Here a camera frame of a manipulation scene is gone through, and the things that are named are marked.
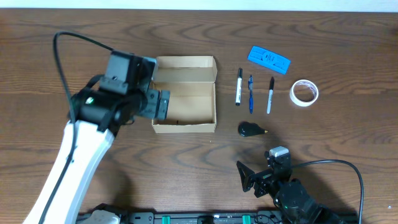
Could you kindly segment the cardboard box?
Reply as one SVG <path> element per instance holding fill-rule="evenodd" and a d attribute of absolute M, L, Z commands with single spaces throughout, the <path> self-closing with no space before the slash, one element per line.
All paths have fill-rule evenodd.
<path fill-rule="evenodd" d="M 154 119 L 157 134 L 213 133 L 216 119 L 217 65 L 213 56 L 161 56 L 152 79 L 170 92 L 165 120 Z"/>

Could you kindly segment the blue plastic rectangular block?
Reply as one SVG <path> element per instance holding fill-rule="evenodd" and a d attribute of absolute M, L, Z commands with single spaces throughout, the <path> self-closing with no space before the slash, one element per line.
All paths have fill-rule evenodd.
<path fill-rule="evenodd" d="M 252 47 L 248 60 L 283 75 L 287 73 L 290 66 L 289 59 L 258 46 Z"/>

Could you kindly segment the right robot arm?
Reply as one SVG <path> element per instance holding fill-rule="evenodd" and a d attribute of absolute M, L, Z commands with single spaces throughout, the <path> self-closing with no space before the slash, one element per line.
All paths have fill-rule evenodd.
<path fill-rule="evenodd" d="M 290 223 L 346 222 L 335 212 L 317 203 L 298 179 L 290 178 L 293 168 L 287 148 L 273 148 L 266 151 L 264 156 L 269 168 L 258 173 L 240 161 L 236 163 L 244 192 L 254 189 L 257 198 L 269 195 L 283 218 Z"/>

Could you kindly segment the white masking tape roll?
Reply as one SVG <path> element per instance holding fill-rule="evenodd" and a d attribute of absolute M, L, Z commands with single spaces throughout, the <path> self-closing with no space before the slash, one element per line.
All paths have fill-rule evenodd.
<path fill-rule="evenodd" d="M 309 89 L 312 91 L 313 93 L 313 99 L 310 101 L 302 101 L 300 100 L 296 94 L 295 94 L 295 87 L 296 86 L 306 86 L 309 87 Z M 312 104 L 314 104 L 314 102 L 316 102 L 318 100 L 319 97 L 319 90 L 318 87 L 316 86 L 316 84 L 314 84 L 314 82 L 311 82 L 310 80 L 305 80 L 305 79 L 301 79 L 301 80 L 297 80 L 290 88 L 289 91 L 289 96 L 291 101 L 296 104 L 297 106 L 300 107 L 308 107 L 311 106 Z"/>

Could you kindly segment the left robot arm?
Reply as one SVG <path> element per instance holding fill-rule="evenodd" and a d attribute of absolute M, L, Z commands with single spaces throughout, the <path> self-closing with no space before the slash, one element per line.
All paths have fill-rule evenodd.
<path fill-rule="evenodd" d="M 150 88 L 156 59 L 114 50 L 103 75 L 70 99 L 58 156 L 25 223 L 75 223 L 105 153 L 136 116 L 164 120 L 170 92 Z"/>

